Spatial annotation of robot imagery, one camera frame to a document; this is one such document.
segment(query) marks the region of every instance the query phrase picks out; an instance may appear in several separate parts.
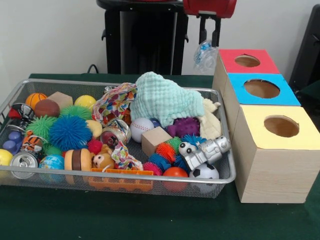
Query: white wall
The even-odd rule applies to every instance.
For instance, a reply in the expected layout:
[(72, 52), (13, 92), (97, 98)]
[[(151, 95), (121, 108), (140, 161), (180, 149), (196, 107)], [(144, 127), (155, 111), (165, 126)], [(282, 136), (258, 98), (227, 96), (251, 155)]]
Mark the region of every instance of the white wall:
[[(221, 48), (267, 49), (290, 78), (312, 7), (318, 0), (238, 0), (222, 21)], [(30, 73), (107, 72), (101, 41), (104, 10), (95, 0), (0, 0), (0, 101)], [(207, 21), (208, 36), (214, 22)], [(182, 73), (193, 74), (199, 19), (191, 16)]]

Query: stacked boxes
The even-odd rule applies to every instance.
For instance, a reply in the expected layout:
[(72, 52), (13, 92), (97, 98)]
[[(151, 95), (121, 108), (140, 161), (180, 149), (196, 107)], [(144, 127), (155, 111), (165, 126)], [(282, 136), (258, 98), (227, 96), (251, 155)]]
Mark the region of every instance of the stacked boxes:
[(320, 134), (265, 50), (220, 50), (223, 97), (242, 203), (304, 203), (320, 170)]

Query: circular hole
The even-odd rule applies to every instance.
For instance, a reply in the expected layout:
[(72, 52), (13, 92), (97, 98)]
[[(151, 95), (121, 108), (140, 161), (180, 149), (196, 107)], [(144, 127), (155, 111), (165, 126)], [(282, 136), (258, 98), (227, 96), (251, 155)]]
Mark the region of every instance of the circular hole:
[(253, 68), (260, 65), (260, 61), (258, 58), (246, 54), (237, 56), (234, 61), (240, 66), (247, 68)]
[(264, 126), (271, 133), (284, 138), (291, 138), (299, 133), (299, 124), (286, 116), (268, 116), (264, 120)]
[(251, 95), (263, 99), (272, 99), (280, 94), (280, 89), (275, 84), (262, 79), (246, 81), (244, 88)]

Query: green table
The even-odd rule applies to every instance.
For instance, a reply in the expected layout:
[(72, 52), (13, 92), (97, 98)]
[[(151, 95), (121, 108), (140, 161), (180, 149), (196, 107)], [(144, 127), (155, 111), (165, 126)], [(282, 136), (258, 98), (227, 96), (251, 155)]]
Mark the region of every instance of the green table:
[[(120, 83), (137, 76), (32, 74)], [(209, 76), (170, 76), (210, 88)], [(0, 239), (320, 239), (320, 177), (305, 204), (241, 204), (234, 183), (216, 199), (0, 187)]]

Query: metal basket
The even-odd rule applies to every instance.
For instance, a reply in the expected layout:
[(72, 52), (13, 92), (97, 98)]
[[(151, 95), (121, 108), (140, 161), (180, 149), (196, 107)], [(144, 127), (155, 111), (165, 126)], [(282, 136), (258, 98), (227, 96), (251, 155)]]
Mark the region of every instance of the metal basket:
[[(82, 95), (91, 95), (99, 99), (104, 93), (105, 86), (118, 85), (116, 83), (48, 79), (28, 79), (22, 81), (13, 89), (0, 107), (0, 115), (2, 116), (2, 119), (0, 119), (0, 144), (2, 145), (8, 139), (10, 133), (9, 128), (6, 128), (8, 117), (5, 116), (8, 114), (11, 105), (14, 103), (24, 103), (30, 94), (38, 92), (49, 96), (59, 91), (72, 96), (74, 100)], [(216, 111), (216, 117), (221, 121), (223, 134), (229, 138), (224, 104), (220, 94), (212, 89), (192, 89), (199, 91), (204, 98), (221, 103), (219, 110)], [(148, 160), (148, 157), (142, 152), (139, 143), (131, 140), (127, 147), (129, 153), (142, 163)], [(232, 151), (230, 150), (224, 154), (223, 158), (215, 164), (215, 167), (219, 172), (220, 179), (0, 166), (0, 185), (216, 198), (225, 184), (232, 182), (236, 177)], [(13, 171), (27, 172), (32, 176), (28, 179), (17, 179), (12, 174)], [(109, 185), (97, 187), (101, 185), (99, 182), (105, 182)]]

